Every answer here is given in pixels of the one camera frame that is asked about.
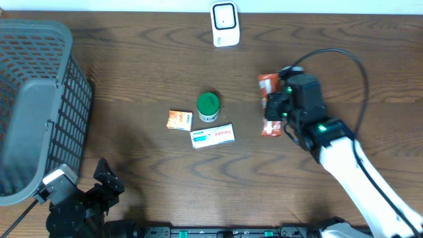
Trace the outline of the red Top chocolate bar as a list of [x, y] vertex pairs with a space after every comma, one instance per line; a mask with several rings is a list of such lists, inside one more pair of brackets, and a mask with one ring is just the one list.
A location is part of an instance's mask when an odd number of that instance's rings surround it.
[[[265, 110], [268, 101], [268, 95], [275, 93], [279, 85], [279, 75], [277, 73], [264, 74], [258, 76], [258, 84], [262, 93], [262, 107]], [[280, 137], [282, 135], [281, 122], [269, 121], [263, 118], [262, 137]]]

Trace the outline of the white Panadol box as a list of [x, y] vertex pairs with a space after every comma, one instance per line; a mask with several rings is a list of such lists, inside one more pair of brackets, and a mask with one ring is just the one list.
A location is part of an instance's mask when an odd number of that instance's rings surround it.
[[190, 137], [194, 149], [235, 141], [232, 124], [196, 130], [190, 132]]

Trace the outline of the green lid jar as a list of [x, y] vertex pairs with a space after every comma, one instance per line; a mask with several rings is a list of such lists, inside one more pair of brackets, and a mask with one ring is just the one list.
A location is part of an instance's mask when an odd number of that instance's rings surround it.
[[220, 101], [214, 93], [204, 93], [197, 101], [199, 119], [203, 122], [214, 122], [219, 116]]

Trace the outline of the orange snack packet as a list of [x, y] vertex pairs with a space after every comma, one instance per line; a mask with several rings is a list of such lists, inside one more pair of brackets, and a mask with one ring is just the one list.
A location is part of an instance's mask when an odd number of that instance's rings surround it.
[[173, 130], [190, 131], [192, 129], [193, 113], [170, 110], [167, 128]]

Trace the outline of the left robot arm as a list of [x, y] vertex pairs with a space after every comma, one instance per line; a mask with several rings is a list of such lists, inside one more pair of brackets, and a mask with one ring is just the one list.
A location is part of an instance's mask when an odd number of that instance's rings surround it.
[[93, 178], [97, 183], [88, 191], [77, 188], [76, 174], [62, 165], [43, 179], [50, 201], [46, 228], [50, 237], [132, 237], [145, 235], [132, 219], [105, 221], [111, 207], [119, 202], [123, 182], [112, 172], [108, 161], [98, 161]]

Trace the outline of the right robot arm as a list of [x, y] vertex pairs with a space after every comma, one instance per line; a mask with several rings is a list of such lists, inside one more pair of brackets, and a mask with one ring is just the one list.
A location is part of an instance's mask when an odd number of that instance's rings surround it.
[[354, 132], [330, 117], [319, 80], [294, 75], [267, 93], [264, 116], [284, 121], [290, 138], [342, 186], [367, 222], [374, 237], [421, 237], [422, 216], [387, 184], [367, 158]]

